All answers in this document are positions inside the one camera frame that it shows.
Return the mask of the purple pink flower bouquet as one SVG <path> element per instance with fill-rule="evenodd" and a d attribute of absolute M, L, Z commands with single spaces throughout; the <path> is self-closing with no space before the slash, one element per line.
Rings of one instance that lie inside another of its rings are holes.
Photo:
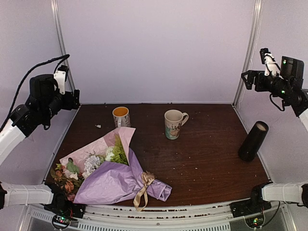
<path fill-rule="evenodd" d="M 134 199 L 143 187 L 142 169 L 129 144 L 134 128 L 121 127 L 60 159 L 72 158 L 80 168 L 84 181 L 74 203 L 110 205 Z M 171 186 L 157 179 L 147 188 L 148 196 L 166 201 Z"/>

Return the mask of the tan satin ribbon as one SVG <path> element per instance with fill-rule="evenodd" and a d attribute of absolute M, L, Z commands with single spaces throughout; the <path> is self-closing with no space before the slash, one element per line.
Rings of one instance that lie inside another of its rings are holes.
<path fill-rule="evenodd" d="M 141 180 L 143 182 L 143 187 L 141 188 L 141 190 L 136 194 L 134 200 L 133 200 L 133 204 L 134 207 L 136 209 L 136 211 L 141 212 L 143 211 L 148 204 L 148 194 L 147 194 L 147 188 L 153 183 L 153 181 L 155 180 L 155 175 L 150 173 L 149 171 L 143 172 L 141 174 Z M 144 206 L 140 207 L 140 203 L 141 203 L 141 198 L 144 197 Z"/>

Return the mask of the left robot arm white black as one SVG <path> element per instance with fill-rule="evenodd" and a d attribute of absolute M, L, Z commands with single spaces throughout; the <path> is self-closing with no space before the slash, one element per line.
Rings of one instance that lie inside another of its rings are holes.
<path fill-rule="evenodd" d="M 51 119 L 60 110 L 79 108 L 78 90 L 65 90 L 65 71 L 43 74 L 30 79 L 30 95 L 26 103 L 9 113 L 0 132 L 0 161 L 3 163 L 11 151 L 40 125 L 48 130 Z M 43 204 L 59 214 L 69 210 L 69 202 L 56 185 L 16 185 L 1 182 L 0 206 Z"/>

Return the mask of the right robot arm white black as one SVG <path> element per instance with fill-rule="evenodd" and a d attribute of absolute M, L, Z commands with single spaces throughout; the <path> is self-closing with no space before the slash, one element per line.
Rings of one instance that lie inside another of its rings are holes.
<path fill-rule="evenodd" d="M 308 91 L 303 89 L 304 62 L 291 57 L 282 57 L 278 65 L 274 55 L 267 48 L 261 49 L 260 57 L 265 65 L 264 71 L 248 70 L 241 74 L 247 90 L 254 89 L 256 92 L 269 92 L 270 98 L 279 97 L 282 99 L 280 111 L 291 106 L 295 116 L 302 119 L 308 111 Z M 269 126 L 263 121 L 257 121 L 243 144 L 239 148 L 239 157 L 251 162 L 259 151 Z M 257 212 L 266 202 L 281 201 L 298 206 L 308 206 L 308 184 L 300 183 L 262 183 L 255 186 L 247 201 L 247 209 L 250 212 Z"/>

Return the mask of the black cylindrical vase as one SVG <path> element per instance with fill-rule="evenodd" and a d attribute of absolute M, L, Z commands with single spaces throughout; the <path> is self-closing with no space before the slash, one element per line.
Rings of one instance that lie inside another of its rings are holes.
<path fill-rule="evenodd" d="M 251 162 L 256 157 L 269 127 L 263 121 L 257 121 L 238 150 L 238 156 L 245 162 Z"/>

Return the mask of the yellow-inside floral mug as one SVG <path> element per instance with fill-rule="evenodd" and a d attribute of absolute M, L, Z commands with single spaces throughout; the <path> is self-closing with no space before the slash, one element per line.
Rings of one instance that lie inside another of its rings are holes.
<path fill-rule="evenodd" d="M 112 115 L 113 115 L 114 124 L 116 128 L 131 127 L 128 108 L 124 106 L 117 107 L 112 111 Z"/>

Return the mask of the loose brown pink flower bunch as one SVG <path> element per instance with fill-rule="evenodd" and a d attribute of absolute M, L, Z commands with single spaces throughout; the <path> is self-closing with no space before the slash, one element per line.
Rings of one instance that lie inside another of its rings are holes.
<path fill-rule="evenodd" d="M 50 170 L 54 183 L 64 191 L 68 201 L 73 202 L 75 196 L 84 181 L 80 168 L 72 158 L 68 158 L 67 164 L 56 164 L 55 169 Z"/>

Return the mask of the beige floral mug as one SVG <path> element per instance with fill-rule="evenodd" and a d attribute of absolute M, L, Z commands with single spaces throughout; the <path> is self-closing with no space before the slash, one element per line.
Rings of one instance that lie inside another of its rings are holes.
<path fill-rule="evenodd" d="M 176 140 L 180 135 L 181 127 L 189 119 L 186 112 L 171 109 L 165 112 L 165 135 L 169 140 Z"/>

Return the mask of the right aluminium frame post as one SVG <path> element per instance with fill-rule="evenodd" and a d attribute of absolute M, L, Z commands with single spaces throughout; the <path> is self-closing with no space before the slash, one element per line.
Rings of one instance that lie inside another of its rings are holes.
<path fill-rule="evenodd" d="M 253 59 L 255 50 L 257 48 L 257 42 L 258 42 L 260 28 L 261 28 L 263 5 L 264 5 L 263 0 L 255 0 L 250 35 L 249 35 L 248 45 L 247 45 L 247 49 L 245 53 L 242 73 L 247 71 L 252 65 L 252 59 Z M 237 88 L 235 98 L 233 101 L 233 107 L 235 109 L 240 108 L 240 103 L 243 100 L 243 98 L 244 98 L 244 81 L 240 77 L 238 88 Z"/>

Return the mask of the aluminium frame post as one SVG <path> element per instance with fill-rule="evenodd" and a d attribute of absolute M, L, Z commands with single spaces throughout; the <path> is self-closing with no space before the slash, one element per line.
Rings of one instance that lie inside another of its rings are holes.
<path fill-rule="evenodd" d="M 59 13 L 59 7 L 58 7 L 58 1 L 57 0 L 51 0 L 51 11 L 53 15 L 53 20 L 55 24 L 55 29 L 56 29 L 56 35 L 57 35 L 57 40 L 58 40 L 58 45 L 60 49 L 61 55 L 66 54 L 66 49 L 65 49 L 65 44 L 64 44 L 64 36 L 62 32 L 62 27 L 61 27 L 61 20 L 60 20 L 60 13 Z M 69 67 L 69 62 L 66 59 L 65 61 L 62 62 L 63 65 L 67 66 L 69 68 L 68 74 L 67 74 L 67 86 L 69 89 L 72 91 L 72 93 L 75 93 L 77 90 L 71 75 L 71 69 Z"/>
<path fill-rule="evenodd" d="M 252 59 L 253 59 L 255 50 L 257 48 L 257 42 L 258 42 L 260 28 L 261 28 L 263 5 L 264 5 L 263 0 L 255 0 L 250 35 L 249 35 L 248 45 L 247 45 L 247 49 L 245 53 L 242 73 L 247 71 L 252 65 Z M 243 100 L 243 98 L 244 98 L 244 81 L 240 77 L 238 88 L 237 88 L 235 98 L 233 101 L 233 107 L 235 109 L 240 108 L 240 103 Z"/>

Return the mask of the left aluminium frame post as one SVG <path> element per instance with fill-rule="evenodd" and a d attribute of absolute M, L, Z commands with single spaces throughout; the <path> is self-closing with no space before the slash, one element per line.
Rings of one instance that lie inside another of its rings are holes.
<path fill-rule="evenodd" d="M 58 40 L 58 45 L 60 49 L 61 55 L 66 54 L 66 49 L 65 49 L 65 44 L 64 44 L 64 36 L 62 32 L 62 27 L 61 27 L 61 20 L 60 20 L 60 13 L 59 13 L 59 7 L 58 7 L 58 1 L 57 0 L 51 0 L 51 11 L 53 15 L 53 20 L 55 24 L 55 29 L 56 29 L 56 35 L 57 35 L 57 40 Z M 72 93 L 75 93 L 77 90 L 71 75 L 71 69 L 69 67 L 69 62 L 66 59 L 65 61 L 62 62 L 63 65 L 67 66 L 69 68 L 68 74 L 67 74 L 67 86 L 69 89 L 72 91 Z"/>

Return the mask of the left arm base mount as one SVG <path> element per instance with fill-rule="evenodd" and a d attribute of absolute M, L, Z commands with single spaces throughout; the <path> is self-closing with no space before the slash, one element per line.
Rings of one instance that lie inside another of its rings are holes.
<path fill-rule="evenodd" d="M 86 205 L 74 204 L 63 192 L 58 192 L 53 195 L 52 202 L 43 207 L 54 214 L 51 219 L 52 226 L 62 231 L 68 228 L 71 222 L 77 222 L 78 218 L 83 218 Z"/>

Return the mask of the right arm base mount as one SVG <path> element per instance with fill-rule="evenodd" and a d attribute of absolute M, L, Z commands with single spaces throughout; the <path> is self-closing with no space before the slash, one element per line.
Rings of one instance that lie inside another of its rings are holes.
<path fill-rule="evenodd" d="M 264 212 L 271 209 L 271 203 L 254 203 L 248 199 L 231 203 L 230 209 L 234 218 L 244 217 L 244 221 L 249 228 L 258 229 L 265 224 Z"/>

